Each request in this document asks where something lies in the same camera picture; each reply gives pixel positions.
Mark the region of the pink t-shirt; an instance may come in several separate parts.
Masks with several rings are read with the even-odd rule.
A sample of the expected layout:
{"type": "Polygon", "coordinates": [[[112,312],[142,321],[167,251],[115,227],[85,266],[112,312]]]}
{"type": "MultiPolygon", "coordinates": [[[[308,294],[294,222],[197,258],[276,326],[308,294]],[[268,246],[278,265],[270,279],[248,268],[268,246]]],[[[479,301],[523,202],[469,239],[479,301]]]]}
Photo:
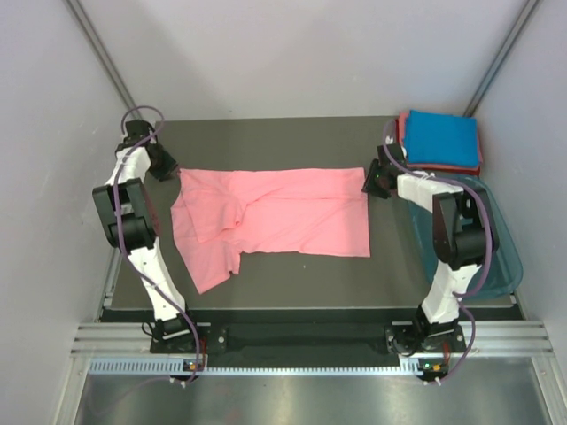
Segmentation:
{"type": "Polygon", "coordinates": [[[197,292],[239,274],[244,253],[369,257],[364,181],[361,167],[180,170],[173,238],[197,292]]]}

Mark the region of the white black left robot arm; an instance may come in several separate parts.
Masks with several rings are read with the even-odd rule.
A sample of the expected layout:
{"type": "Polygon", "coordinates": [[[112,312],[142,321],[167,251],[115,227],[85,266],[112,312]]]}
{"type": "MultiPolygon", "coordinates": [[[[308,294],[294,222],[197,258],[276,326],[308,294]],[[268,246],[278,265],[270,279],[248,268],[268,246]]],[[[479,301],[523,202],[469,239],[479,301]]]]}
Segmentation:
{"type": "Polygon", "coordinates": [[[92,190],[105,238],[133,267],[151,300],[154,322],[142,326],[151,337],[151,349],[168,352],[178,347],[191,351],[200,343],[201,331],[185,320],[186,303],[163,259],[159,219],[144,186],[147,174],[159,182],[171,179],[177,162],[146,120],[122,123],[122,140],[115,158],[111,177],[92,190]]]}

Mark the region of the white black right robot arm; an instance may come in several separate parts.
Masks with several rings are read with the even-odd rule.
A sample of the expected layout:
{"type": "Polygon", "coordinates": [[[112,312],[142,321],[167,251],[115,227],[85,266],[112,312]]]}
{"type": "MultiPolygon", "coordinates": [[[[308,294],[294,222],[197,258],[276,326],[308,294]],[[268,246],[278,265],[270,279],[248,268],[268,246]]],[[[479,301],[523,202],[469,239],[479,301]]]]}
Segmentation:
{"type": "Polygon", "coordinates": [[[394,330],[389,345],[406,357],[434,350],[456,333],[462,300],[480,291],[499,246],[487,192],[408,170],[404,149],[397,143],[377,147],[362,191],[382,199],[397,195],[431,214],[437,258],[432,284],[411,327],[394,330]]]}

